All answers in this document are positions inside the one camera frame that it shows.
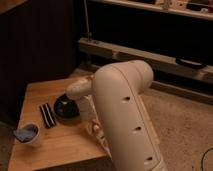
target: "wooden table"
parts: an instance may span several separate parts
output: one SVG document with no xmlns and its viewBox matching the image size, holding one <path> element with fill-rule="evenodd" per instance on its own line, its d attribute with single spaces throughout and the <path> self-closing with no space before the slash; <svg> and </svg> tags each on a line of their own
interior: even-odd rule
<svg viewBox="0 0 213 171">
<path fill-rule="evenodd" d="M 27 87 L 18 127 L 36 122 L 41 128 L 42 146 L 27 147 L 14 141 L 9 171 L 39 170 L 72 164 L 106 156 L 99 144 L 90 137 L 82 126 L 80 118 L 65 125 L 46 129 L 39 106 L 49 103 L 51 107 L 65 88 L 78 78 L 32 83 Z"/>
</svg>

